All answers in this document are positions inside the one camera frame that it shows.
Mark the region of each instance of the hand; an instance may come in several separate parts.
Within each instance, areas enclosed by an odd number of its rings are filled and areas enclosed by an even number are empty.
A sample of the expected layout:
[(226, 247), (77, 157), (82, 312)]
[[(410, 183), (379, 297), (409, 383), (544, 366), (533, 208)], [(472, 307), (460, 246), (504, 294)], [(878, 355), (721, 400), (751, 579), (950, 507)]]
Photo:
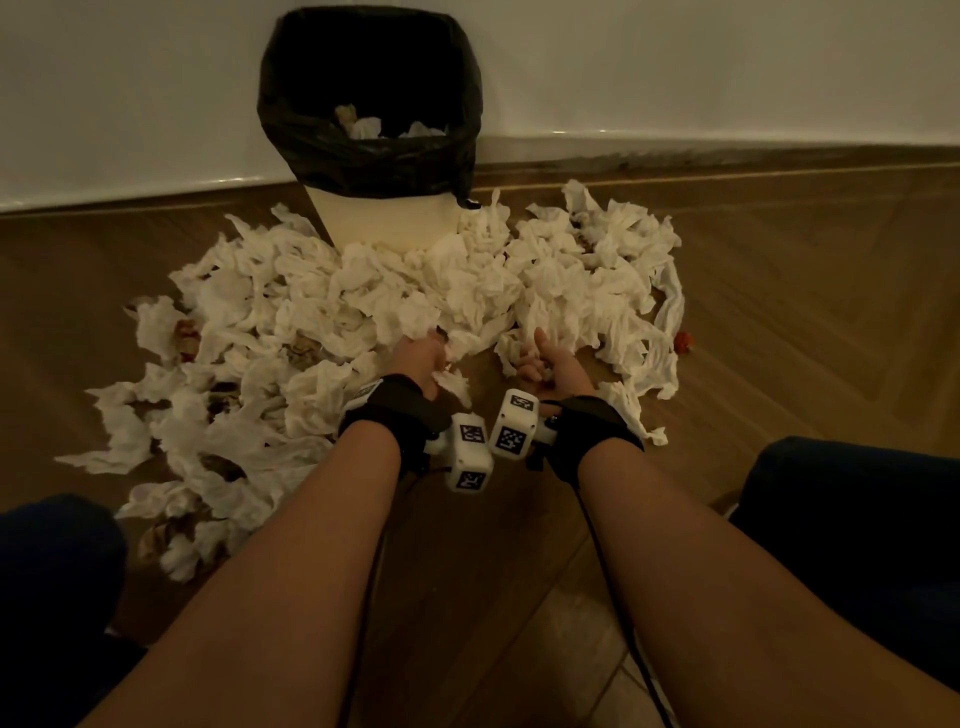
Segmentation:
[(387, 368), (388, 375), (406, 375), (413, 379), (423, 396), (435, 400), (439, 392), (433, 373), (446, 366), (446, 348), (444, 338), (436, 331), (430, 331), (422, 339), (409, 339), (404, 336), (394, 347), (394, 356)]
[[(567, 397), (596, 394), (593, 382), (576, 356), (551, 344), (542, 328), (534, 332), (534, 341), (537, 348), (525, 345), (520, 350), (520, 361), (516, 366), (516, 375), (520, 377), (520, 384), (525, 391), (540, 400), (564, 400)], [(543, 379), (546, 370), (544, 360), (553, 370), (552, 382)], [(550, 405), (540, 408), (540, 413), (547, 417), (558, 411), (557, 407)]]

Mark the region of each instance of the white wall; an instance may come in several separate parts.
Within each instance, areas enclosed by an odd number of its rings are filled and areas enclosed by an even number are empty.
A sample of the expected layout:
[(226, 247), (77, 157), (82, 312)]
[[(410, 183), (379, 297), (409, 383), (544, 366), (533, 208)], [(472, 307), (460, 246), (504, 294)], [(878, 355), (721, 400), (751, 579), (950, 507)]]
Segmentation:
[[(274, 19), (301, 4), (0, 0), (0, 209), (290, 179), (256, 87)], [(954, 0), (397, 4), (466, 29), (487, 160), (960, 144)]]

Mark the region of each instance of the dark pants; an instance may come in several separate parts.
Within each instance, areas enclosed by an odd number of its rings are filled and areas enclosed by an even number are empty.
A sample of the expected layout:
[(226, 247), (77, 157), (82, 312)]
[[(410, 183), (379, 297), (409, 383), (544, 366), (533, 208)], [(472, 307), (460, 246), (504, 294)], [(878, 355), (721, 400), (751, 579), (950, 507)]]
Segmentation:
[(106, 508), (55, 496), (0, 515), (0, 725), (76, 725), (143, 648), (104, 630), (127, 543)]
[(960, 460), (789, 437), (731, 523), (841, 617), (960, 692)]

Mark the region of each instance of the white tracking cube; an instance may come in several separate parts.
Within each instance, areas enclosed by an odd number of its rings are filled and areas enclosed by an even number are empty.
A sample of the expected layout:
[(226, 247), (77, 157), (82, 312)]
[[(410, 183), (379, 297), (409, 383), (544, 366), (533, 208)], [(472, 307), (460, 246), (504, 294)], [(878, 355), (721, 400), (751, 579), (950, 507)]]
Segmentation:
[(519, 389), (508, 389), (491, 433), (490, 452), (508, 460), (522, 460), (530, 451), (540, 419), (540, 401)]
[(454, 493), (480, 493), (493, 473), (493, 455), (487, 449), (487, 427), (480, 415), (458, 412), (453, 415), (449, 446), (444, 463), (450, 468), (446, 487)]

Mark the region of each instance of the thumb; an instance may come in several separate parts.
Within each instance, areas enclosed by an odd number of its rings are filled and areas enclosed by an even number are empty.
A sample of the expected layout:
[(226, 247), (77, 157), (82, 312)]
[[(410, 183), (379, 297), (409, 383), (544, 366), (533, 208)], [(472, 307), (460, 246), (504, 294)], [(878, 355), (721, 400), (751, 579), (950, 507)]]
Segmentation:
[(540, 327), (537, 327), (537, 330), (534, 331), (534, 343), (540, 352), (540, 358), (545, 359), (550, 364), (556, 364), (567, 353), (550, 343), (550, 340), (546, 337), (546, 332)]

